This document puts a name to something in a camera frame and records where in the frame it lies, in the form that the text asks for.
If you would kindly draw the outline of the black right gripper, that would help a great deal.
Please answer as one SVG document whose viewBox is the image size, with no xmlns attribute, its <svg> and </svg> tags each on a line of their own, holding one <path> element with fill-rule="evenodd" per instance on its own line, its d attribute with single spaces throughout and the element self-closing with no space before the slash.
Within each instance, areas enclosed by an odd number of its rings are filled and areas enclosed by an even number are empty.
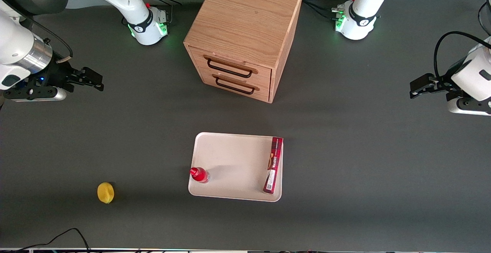
<svg viewBox="0 0 491 253">
<path fill-rule="evenodd" d="M 81 70 L 72 68 L 68 62 L 50 62 L 46 68 L 36 74 L 36 80 L 42 86 L 52 86 L 73 92 L 75 85 L 90 86 L 98 91 L 104 90 L 103 76 L 94 70 L 83 67 Z"/>
</svg>

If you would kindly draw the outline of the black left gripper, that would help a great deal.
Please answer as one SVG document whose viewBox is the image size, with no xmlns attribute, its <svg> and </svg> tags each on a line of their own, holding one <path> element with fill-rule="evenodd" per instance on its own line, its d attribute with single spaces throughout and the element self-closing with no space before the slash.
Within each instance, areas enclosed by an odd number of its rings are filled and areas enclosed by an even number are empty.
<svg viewBox="0 0 491 253">
<path fill-rule="evenodd" d="M 447 82 L 442 82 L 433 74 L 424 74 L 410 82 L 410 99 L 423 94 L 451 92 L 468 94 L 471 90 L 471 59 L 462 59 L 455 63 L 445 74 Z"/>
</svg>

